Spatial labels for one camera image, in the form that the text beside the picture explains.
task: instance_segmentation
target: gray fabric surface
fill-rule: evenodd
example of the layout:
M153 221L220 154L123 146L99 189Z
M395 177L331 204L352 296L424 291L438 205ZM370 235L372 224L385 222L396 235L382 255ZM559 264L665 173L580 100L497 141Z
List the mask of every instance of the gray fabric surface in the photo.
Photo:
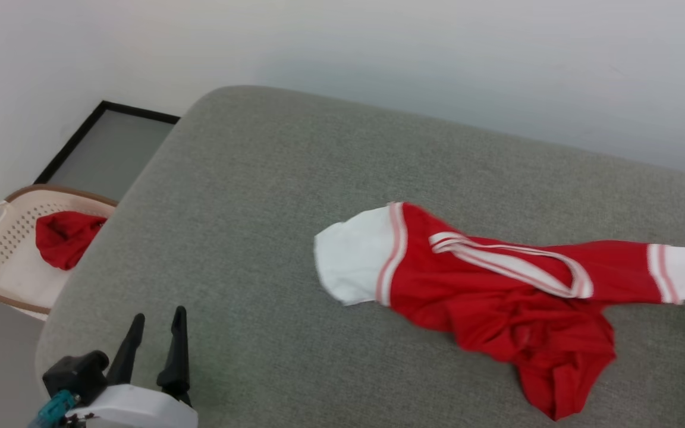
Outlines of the gray fabric surface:
M471 235L685 246L685 174L264 87L226 87L182 118L76 268L36 370L115 352L147 328L133 382L154 388L188 309L202 427L554 426L514 369L377 304L321 289L313 236L391 200ZM685 306L621 306L617 362L558 426L685 426Z

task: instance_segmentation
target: white plastic basket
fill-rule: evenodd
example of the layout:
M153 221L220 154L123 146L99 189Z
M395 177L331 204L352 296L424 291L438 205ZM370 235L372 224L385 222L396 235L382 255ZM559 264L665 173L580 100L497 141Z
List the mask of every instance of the white plastic basket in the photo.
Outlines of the white plastic basket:
M93 193L36 184L0 202L0 302L37 319L49 309L71 271L50 266L36 248L36 220L60 211L110 217L117 203Z

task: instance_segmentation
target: black baseboard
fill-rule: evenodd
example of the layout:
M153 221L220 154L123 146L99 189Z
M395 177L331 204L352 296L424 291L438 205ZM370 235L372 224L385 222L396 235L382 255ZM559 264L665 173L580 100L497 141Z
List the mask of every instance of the black baseboard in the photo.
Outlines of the black baseboard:
M84 139L89 130L97 124L97 121L102 117L106 111L115 111L117 113L129 114L131 116L144 117L144 119L158 120L158 122L165 122L166 124L175 125L179 121L179 116L171 114L158 113L157 111L150 111L150 109L133 108L132 106L119 105L119 103L111 103L109 101L102 101L100 105L92 111L92 114L84 120L81 127L78 127L76 133L68 139L68 143L55 155L52 162L44 168L44 171L36 178L33 184L46 184L49 179L54 176L59 167L65 160L73 153L73 150L78 147L78 144Z

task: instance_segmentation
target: white wall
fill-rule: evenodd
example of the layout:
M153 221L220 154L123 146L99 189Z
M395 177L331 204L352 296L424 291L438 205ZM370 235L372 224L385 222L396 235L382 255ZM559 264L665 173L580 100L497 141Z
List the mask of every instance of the white wall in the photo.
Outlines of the white wall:
M71 2L0 0L0 200L32 184L101 100L84 27Z
M84 0L109 100L270 84L685 170L685 2Z

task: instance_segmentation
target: red cloth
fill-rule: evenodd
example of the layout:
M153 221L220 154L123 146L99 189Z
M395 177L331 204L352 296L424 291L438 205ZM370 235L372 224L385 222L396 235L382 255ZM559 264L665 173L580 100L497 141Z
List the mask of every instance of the red cloth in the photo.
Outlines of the red cloth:
M403 248L389 283L391 308L420 327L452 332L465 350L514 364L527 400L554 420L582 410L615 358L612 327L602 310L615 303L663 303L648 268L647 244L507 244L465 236L408 203L399 223L406 239L389 260ZM554 278L548 281L546 273ZM571 298L544 291L557 280ZM378 296L388 293L383 284Z
M102 225L103 217L81 212L55 212L36 220L36 247L41 257L62 270L74 268L92 243Z

